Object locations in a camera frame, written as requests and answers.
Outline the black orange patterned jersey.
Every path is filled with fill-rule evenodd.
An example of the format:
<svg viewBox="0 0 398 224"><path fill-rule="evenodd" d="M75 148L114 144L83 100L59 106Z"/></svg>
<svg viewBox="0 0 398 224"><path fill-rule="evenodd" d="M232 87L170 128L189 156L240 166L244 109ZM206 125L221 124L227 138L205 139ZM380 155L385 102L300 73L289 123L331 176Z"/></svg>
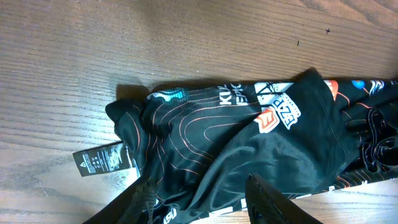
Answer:
<svg viewBox="0 0 398 224"><path fill-rule="evenodd" d="M106 114L119 141L75 152L76 166L150 177L153 223L247 210L250 174L291 201L397 177L395 80L325 80L311 68L291 82L120 98Z"/></svg>

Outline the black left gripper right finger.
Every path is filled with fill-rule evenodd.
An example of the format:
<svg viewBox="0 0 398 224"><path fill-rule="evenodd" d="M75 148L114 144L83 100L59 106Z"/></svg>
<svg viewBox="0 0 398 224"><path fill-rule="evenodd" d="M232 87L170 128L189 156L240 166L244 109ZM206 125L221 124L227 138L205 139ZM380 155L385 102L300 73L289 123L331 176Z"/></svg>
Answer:
<svg viewBox="0 0 398 224"><path fill-rule="evenodd" d="M249 175L245 199L251 224L322 224L258 174Z"/></svg>

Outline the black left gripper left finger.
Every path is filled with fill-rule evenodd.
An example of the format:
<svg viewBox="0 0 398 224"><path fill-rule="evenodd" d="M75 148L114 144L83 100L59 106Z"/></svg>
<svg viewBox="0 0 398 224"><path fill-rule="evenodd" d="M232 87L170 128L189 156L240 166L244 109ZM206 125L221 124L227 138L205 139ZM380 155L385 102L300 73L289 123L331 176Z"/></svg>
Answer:
<svg viewBox="0 0 398 224"><path fill-rule="evenodd" d="M140 177L83 224L153 224L155 184Z"/></svg>

